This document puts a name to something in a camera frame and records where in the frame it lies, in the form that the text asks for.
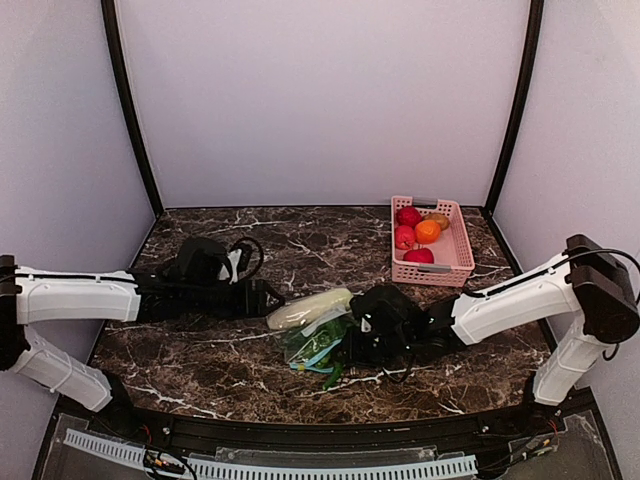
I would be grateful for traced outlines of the green grapes toy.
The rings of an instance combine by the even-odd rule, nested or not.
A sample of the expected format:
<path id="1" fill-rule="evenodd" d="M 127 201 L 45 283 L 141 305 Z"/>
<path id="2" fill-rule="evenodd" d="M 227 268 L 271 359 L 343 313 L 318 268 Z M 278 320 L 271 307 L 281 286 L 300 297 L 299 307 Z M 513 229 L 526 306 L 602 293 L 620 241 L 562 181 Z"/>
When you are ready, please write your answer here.
<path id="1" fill-rule="evenodd" d="M 330 345 L 335 341 L 341 341 L 351 323 L 344 319 L 333 319 L 320 325 L 314 334 L 315 340 L 322 345 Z"/>

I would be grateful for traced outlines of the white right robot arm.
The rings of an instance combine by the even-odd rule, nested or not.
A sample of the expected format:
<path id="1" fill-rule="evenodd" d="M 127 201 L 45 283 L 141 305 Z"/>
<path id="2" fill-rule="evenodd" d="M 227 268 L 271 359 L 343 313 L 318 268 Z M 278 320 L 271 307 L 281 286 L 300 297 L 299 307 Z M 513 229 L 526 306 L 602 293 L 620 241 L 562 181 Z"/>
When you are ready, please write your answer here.
<path id="1" fill-rule="evenodd" d="M 533 403 L 558 406 L 608 347 L 639 330 L 639 296 L 620 261 L 624 255 L 576 234 L 539 267 L 426 310 L 395 286 L 373 287 L 350 302 L 355 324 L 341 344 L 345 362 L 384 367 L 401 356 L 435 360 L 505 330 L 569 314 L 570 328 L 530 387 Z"/>

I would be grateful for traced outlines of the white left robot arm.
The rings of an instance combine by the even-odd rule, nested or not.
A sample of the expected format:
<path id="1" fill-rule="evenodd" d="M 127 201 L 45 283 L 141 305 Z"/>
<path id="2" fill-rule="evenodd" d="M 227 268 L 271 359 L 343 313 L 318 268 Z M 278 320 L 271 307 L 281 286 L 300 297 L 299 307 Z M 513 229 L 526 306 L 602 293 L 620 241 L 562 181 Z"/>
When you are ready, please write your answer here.
<path id="1" fill-rule="evenodd" d="M 153 271 L 49 272 L 1 258 L 1 368 L 101 413 L 128 408 L 113 374 L 89 367 L 42 338 L 33 324 L 54 320 L 153 323 L 182 314 L 217 319 L 263 318 L 285 299 L 257 278 L 261 245 L 243 237 L 231 247 L 208 238 L 185 240 Z"/>

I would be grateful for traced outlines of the green cucumber toy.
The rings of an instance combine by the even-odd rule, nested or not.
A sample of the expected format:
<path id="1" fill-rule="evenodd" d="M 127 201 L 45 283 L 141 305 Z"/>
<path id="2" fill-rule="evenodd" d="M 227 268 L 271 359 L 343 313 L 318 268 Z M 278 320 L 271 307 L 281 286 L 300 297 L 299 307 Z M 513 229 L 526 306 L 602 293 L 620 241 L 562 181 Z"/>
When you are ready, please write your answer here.
<path id="1" fill-rule="evenodd" d="M 330 388 L 332 388 L 333 386 L 336 385 L 336 383 L 340 380 L 342 374 L 344 371 L 344 364 L 341 362 L 336 362 L 333 366 L 333 370 L 331 372 L 331 374 L 329 375 L 329 377 L 327 378 L 327 380 L 325 381 L 325 383 L 323 384 L 323 390 L 327 391 Z"/>

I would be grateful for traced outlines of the clear zip top bag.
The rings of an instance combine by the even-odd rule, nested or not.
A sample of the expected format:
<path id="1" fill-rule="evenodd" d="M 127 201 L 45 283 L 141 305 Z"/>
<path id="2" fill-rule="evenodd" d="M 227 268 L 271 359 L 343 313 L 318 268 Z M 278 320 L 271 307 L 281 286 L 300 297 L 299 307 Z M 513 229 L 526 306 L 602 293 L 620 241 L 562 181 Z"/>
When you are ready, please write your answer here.
<path id="1" fill-rule="evenodd" d="M 292 370 L 297 371 L 307 370 L 323 374 L 331 373 L 334 366 L 331 353 L 339 346 L 345 336 L 341 341 L 335 341 L 330 345 L 322 345 L 315 340 L 314 334 L 320 325 L 333 319 L 347 320 L 352 326 L 353 315 L 351 307 L 346 313 L 328 313 L 312 323 L 289 330 L 276 331 L 279 333 L 279 345 L 283 352 L 285 364 Z"/>

